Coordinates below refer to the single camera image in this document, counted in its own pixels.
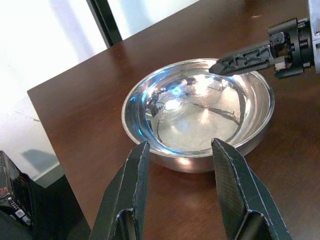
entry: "robotic arm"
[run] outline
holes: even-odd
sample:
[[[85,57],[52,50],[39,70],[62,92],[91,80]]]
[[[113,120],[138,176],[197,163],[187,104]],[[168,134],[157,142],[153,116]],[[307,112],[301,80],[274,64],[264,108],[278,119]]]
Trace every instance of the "robotic arm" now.
[[[320,1],[308,0],[308,9],[309,19],[294,18],[269,28],[269,40],[222,57],[209,72],[232,76],[274,66],[280,79],[315,66],[320,74]]]

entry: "wooden table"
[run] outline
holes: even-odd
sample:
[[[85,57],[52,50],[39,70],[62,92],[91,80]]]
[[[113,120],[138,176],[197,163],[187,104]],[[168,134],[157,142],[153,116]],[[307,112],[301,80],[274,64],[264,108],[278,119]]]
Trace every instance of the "wooden table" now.
[[[306,0],[201,0],[28,93],[93,226],[103,193],[135,145],[121,108],[130,89],[165,65],[216,58],[267,39],[267,28],[308,16]],[[294,239],[320,238],[320,76],[278,80],[271,127],[246,156],[269,188]],[[188,174],[152,163],[144,239],[226,239],[214,174]]]

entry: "white wall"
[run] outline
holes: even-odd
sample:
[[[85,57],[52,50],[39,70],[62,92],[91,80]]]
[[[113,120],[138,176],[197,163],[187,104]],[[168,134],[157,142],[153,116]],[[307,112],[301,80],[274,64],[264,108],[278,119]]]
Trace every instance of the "white wall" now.
[[[0,33],[0,149],[32,179],[61,175],[27,90],[105,50],[97,24],[86,0],[1,1]]]
[[[198,0],[109,0],[123,39],[150,27]]]

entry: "stainless steel bowl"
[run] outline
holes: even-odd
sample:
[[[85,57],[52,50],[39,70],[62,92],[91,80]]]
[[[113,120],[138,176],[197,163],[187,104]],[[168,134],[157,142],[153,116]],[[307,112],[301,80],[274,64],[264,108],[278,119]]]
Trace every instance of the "stainless steel bowl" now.
[[[258,72],[232,77],[208,69],[216,59],[193,59],[161,68],[130,91],[122,124],[137,144],[149,141],[154,161],[169,169],[214,169],[211,139],[243,155],[262,140],[274,111],[274,94]]]

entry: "bowl rim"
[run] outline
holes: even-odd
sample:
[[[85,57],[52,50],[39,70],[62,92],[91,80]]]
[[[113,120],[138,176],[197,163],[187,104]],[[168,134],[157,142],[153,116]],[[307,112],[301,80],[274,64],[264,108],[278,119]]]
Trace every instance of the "bowl rim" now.
[[[144,142],[144,141],[139,141],[137,140],[129,131],[129,128],[127,127],[126,124],[126,119],[125,119],[125,113],[126,113],[126,105],[128,103],[129,97],[131,96],[131,94],[137,89],[137,87],[145,82],[147,79],[149,79],[150,77],[152,77],[153,75],[158,74],[159,72],[174,67],[176,65],[181,65],[181,64],[185,64],[185,63],[192,63],[192,62],[204,62],[204,61],[217,61],[219,60],[219,58],[193,58],[193,59],[188,59],[188,60],[183,60],[183,61],[179,61],[179,62],[175,62],[169,65],[166,65],[164,67],[161,67],[153,72],[151,72],[150,74],[148,74],[147,76],[145,76],[143,79],[141,79],[137,84],[134,85],[134,87],[130,90],[130,92],[127,94],[127,96],[125,97],[125,100],[122,104],[122,109],[121,109],[121,122],[122,122],[122,126],[124,128],[125,133],[129,136],[129,138],[136,143],[137,145]],[[254,139],[257,135],[259,135],[259,133],[268,125],[274,109],[275,109],[275,94],[273,89],[271,88],[271,86],[269,85],[269,83],[266,81],[265,77],[260,74],[257,71],[251,71],[250,73],[252,73],[253,75],[255,75],[256,78],[258,78],[265,86],[266,90],[268,91],[268,95],[269,95],[269,108],[268,108],[268,112],[262,122],[262,124],[248,137],[246,137],[245,139],[243,139],[242,141],[238,142],[237,144],[233,145],[236,149],[243,146],[244,144],[248,143],[249,141],[251,141],[252,139]],[[154,153],[156,155],[160,155],[160,156],[164,156],[164,157],[169,157],[169,158],[203,158],[203,157],[209,157],[212,156],[213,153],[209,152],[209,153],[200,153],[200,154],[194,154],[194,155],[188,155],[188,154],[168,154],[168,153],[164,153],[161,151],[157,151],[152,149],[152,146],[150,146],[150,150],[151,153]]]

